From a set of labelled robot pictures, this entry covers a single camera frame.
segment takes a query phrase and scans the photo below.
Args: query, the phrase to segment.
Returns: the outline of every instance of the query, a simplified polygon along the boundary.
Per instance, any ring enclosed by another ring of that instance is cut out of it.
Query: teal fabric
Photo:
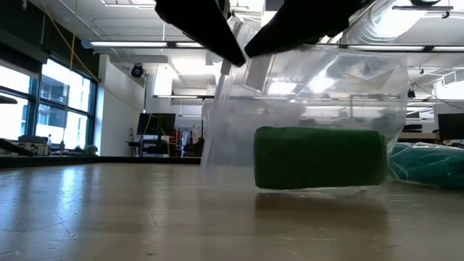
[[[400,180],[443,189],[464,189],[463,149],[397,144],[390,157],[389,167],[391,173]]]

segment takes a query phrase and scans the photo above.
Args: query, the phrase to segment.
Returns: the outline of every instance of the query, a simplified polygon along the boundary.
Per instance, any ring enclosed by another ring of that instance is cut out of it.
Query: green sponge
[[[261,127],[254,135],[261,189],[371,186],[385,176],[385,140],[376,130]]]

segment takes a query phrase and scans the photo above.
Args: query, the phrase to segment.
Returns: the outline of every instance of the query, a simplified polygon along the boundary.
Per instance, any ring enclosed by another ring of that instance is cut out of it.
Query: black object
[[[403,132],[416,131],[416,130],[419,130],[419,132],[421,132],[422,124],[408,124],[403,127]]]
[[[185,152],[184,157],[201,157],[203,152],[204,139],[200,138],[195,144],[187,144],[183,150]]]
[[[450,17],[450,11],[446,11],[443,15],[442,15],[442,19],[447,19],[448,17]]]
[[[174,134],[175,114],[172,113],[141,113],[138,119],[138,135],[157,135],[156,147],[149,153],[164,154],[167,151],[167,144],[161,140],[161,136],[172,136]],[[144,137],[141,138],[140,147],[144,149]]]
[[[441,140],[464,138],[464,113],[438,114]]]
[[[4,149],[8,152],[18,153],[20,156],[32,157],[34,155],[32,151],[16,146],[13,143],[2,138],[0,138],[0,149]]]
[[[408,97],[408,98],[411,98],[411,99],[412,99],[412,98],[415,98],[415,92],[414,92],[414,90],[409,90],[409,91],[407,91],[407,97]]]
[[[137,135],[172,136],[175,113],[141,113],[138,117]]]
[[[372,0],[286,0],[258,34],[246,45],[249,57],[275,54],[302,44],[316,44],[349,27],[349,18]]]
[[[165,22],[236,66],[246,60],[226,19],[229,0],[157,0],[155,11]]]
[[[441,0],[409,0],[411,4],[417,7],[431,7],[438,4]]]
[[[141,78],[144,75],[143,65],[134,65],[130,74],[134,78]]]
[[[17,100],[0,95],[0,104],[17,104]]]

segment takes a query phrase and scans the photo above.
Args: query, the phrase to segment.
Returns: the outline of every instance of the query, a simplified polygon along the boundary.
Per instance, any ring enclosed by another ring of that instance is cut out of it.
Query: table surface
[[[0,260],[463,260],[464,196],[202,188],[198,166],[0,172]]]

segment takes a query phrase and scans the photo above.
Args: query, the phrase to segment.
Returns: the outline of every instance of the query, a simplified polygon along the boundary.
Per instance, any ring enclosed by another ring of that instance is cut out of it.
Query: monitor
[[[141,113],[137,135],[173,136],[174,124],[175,113]]]
[[[438,114],[441,140],[464,139],[464,113]]]

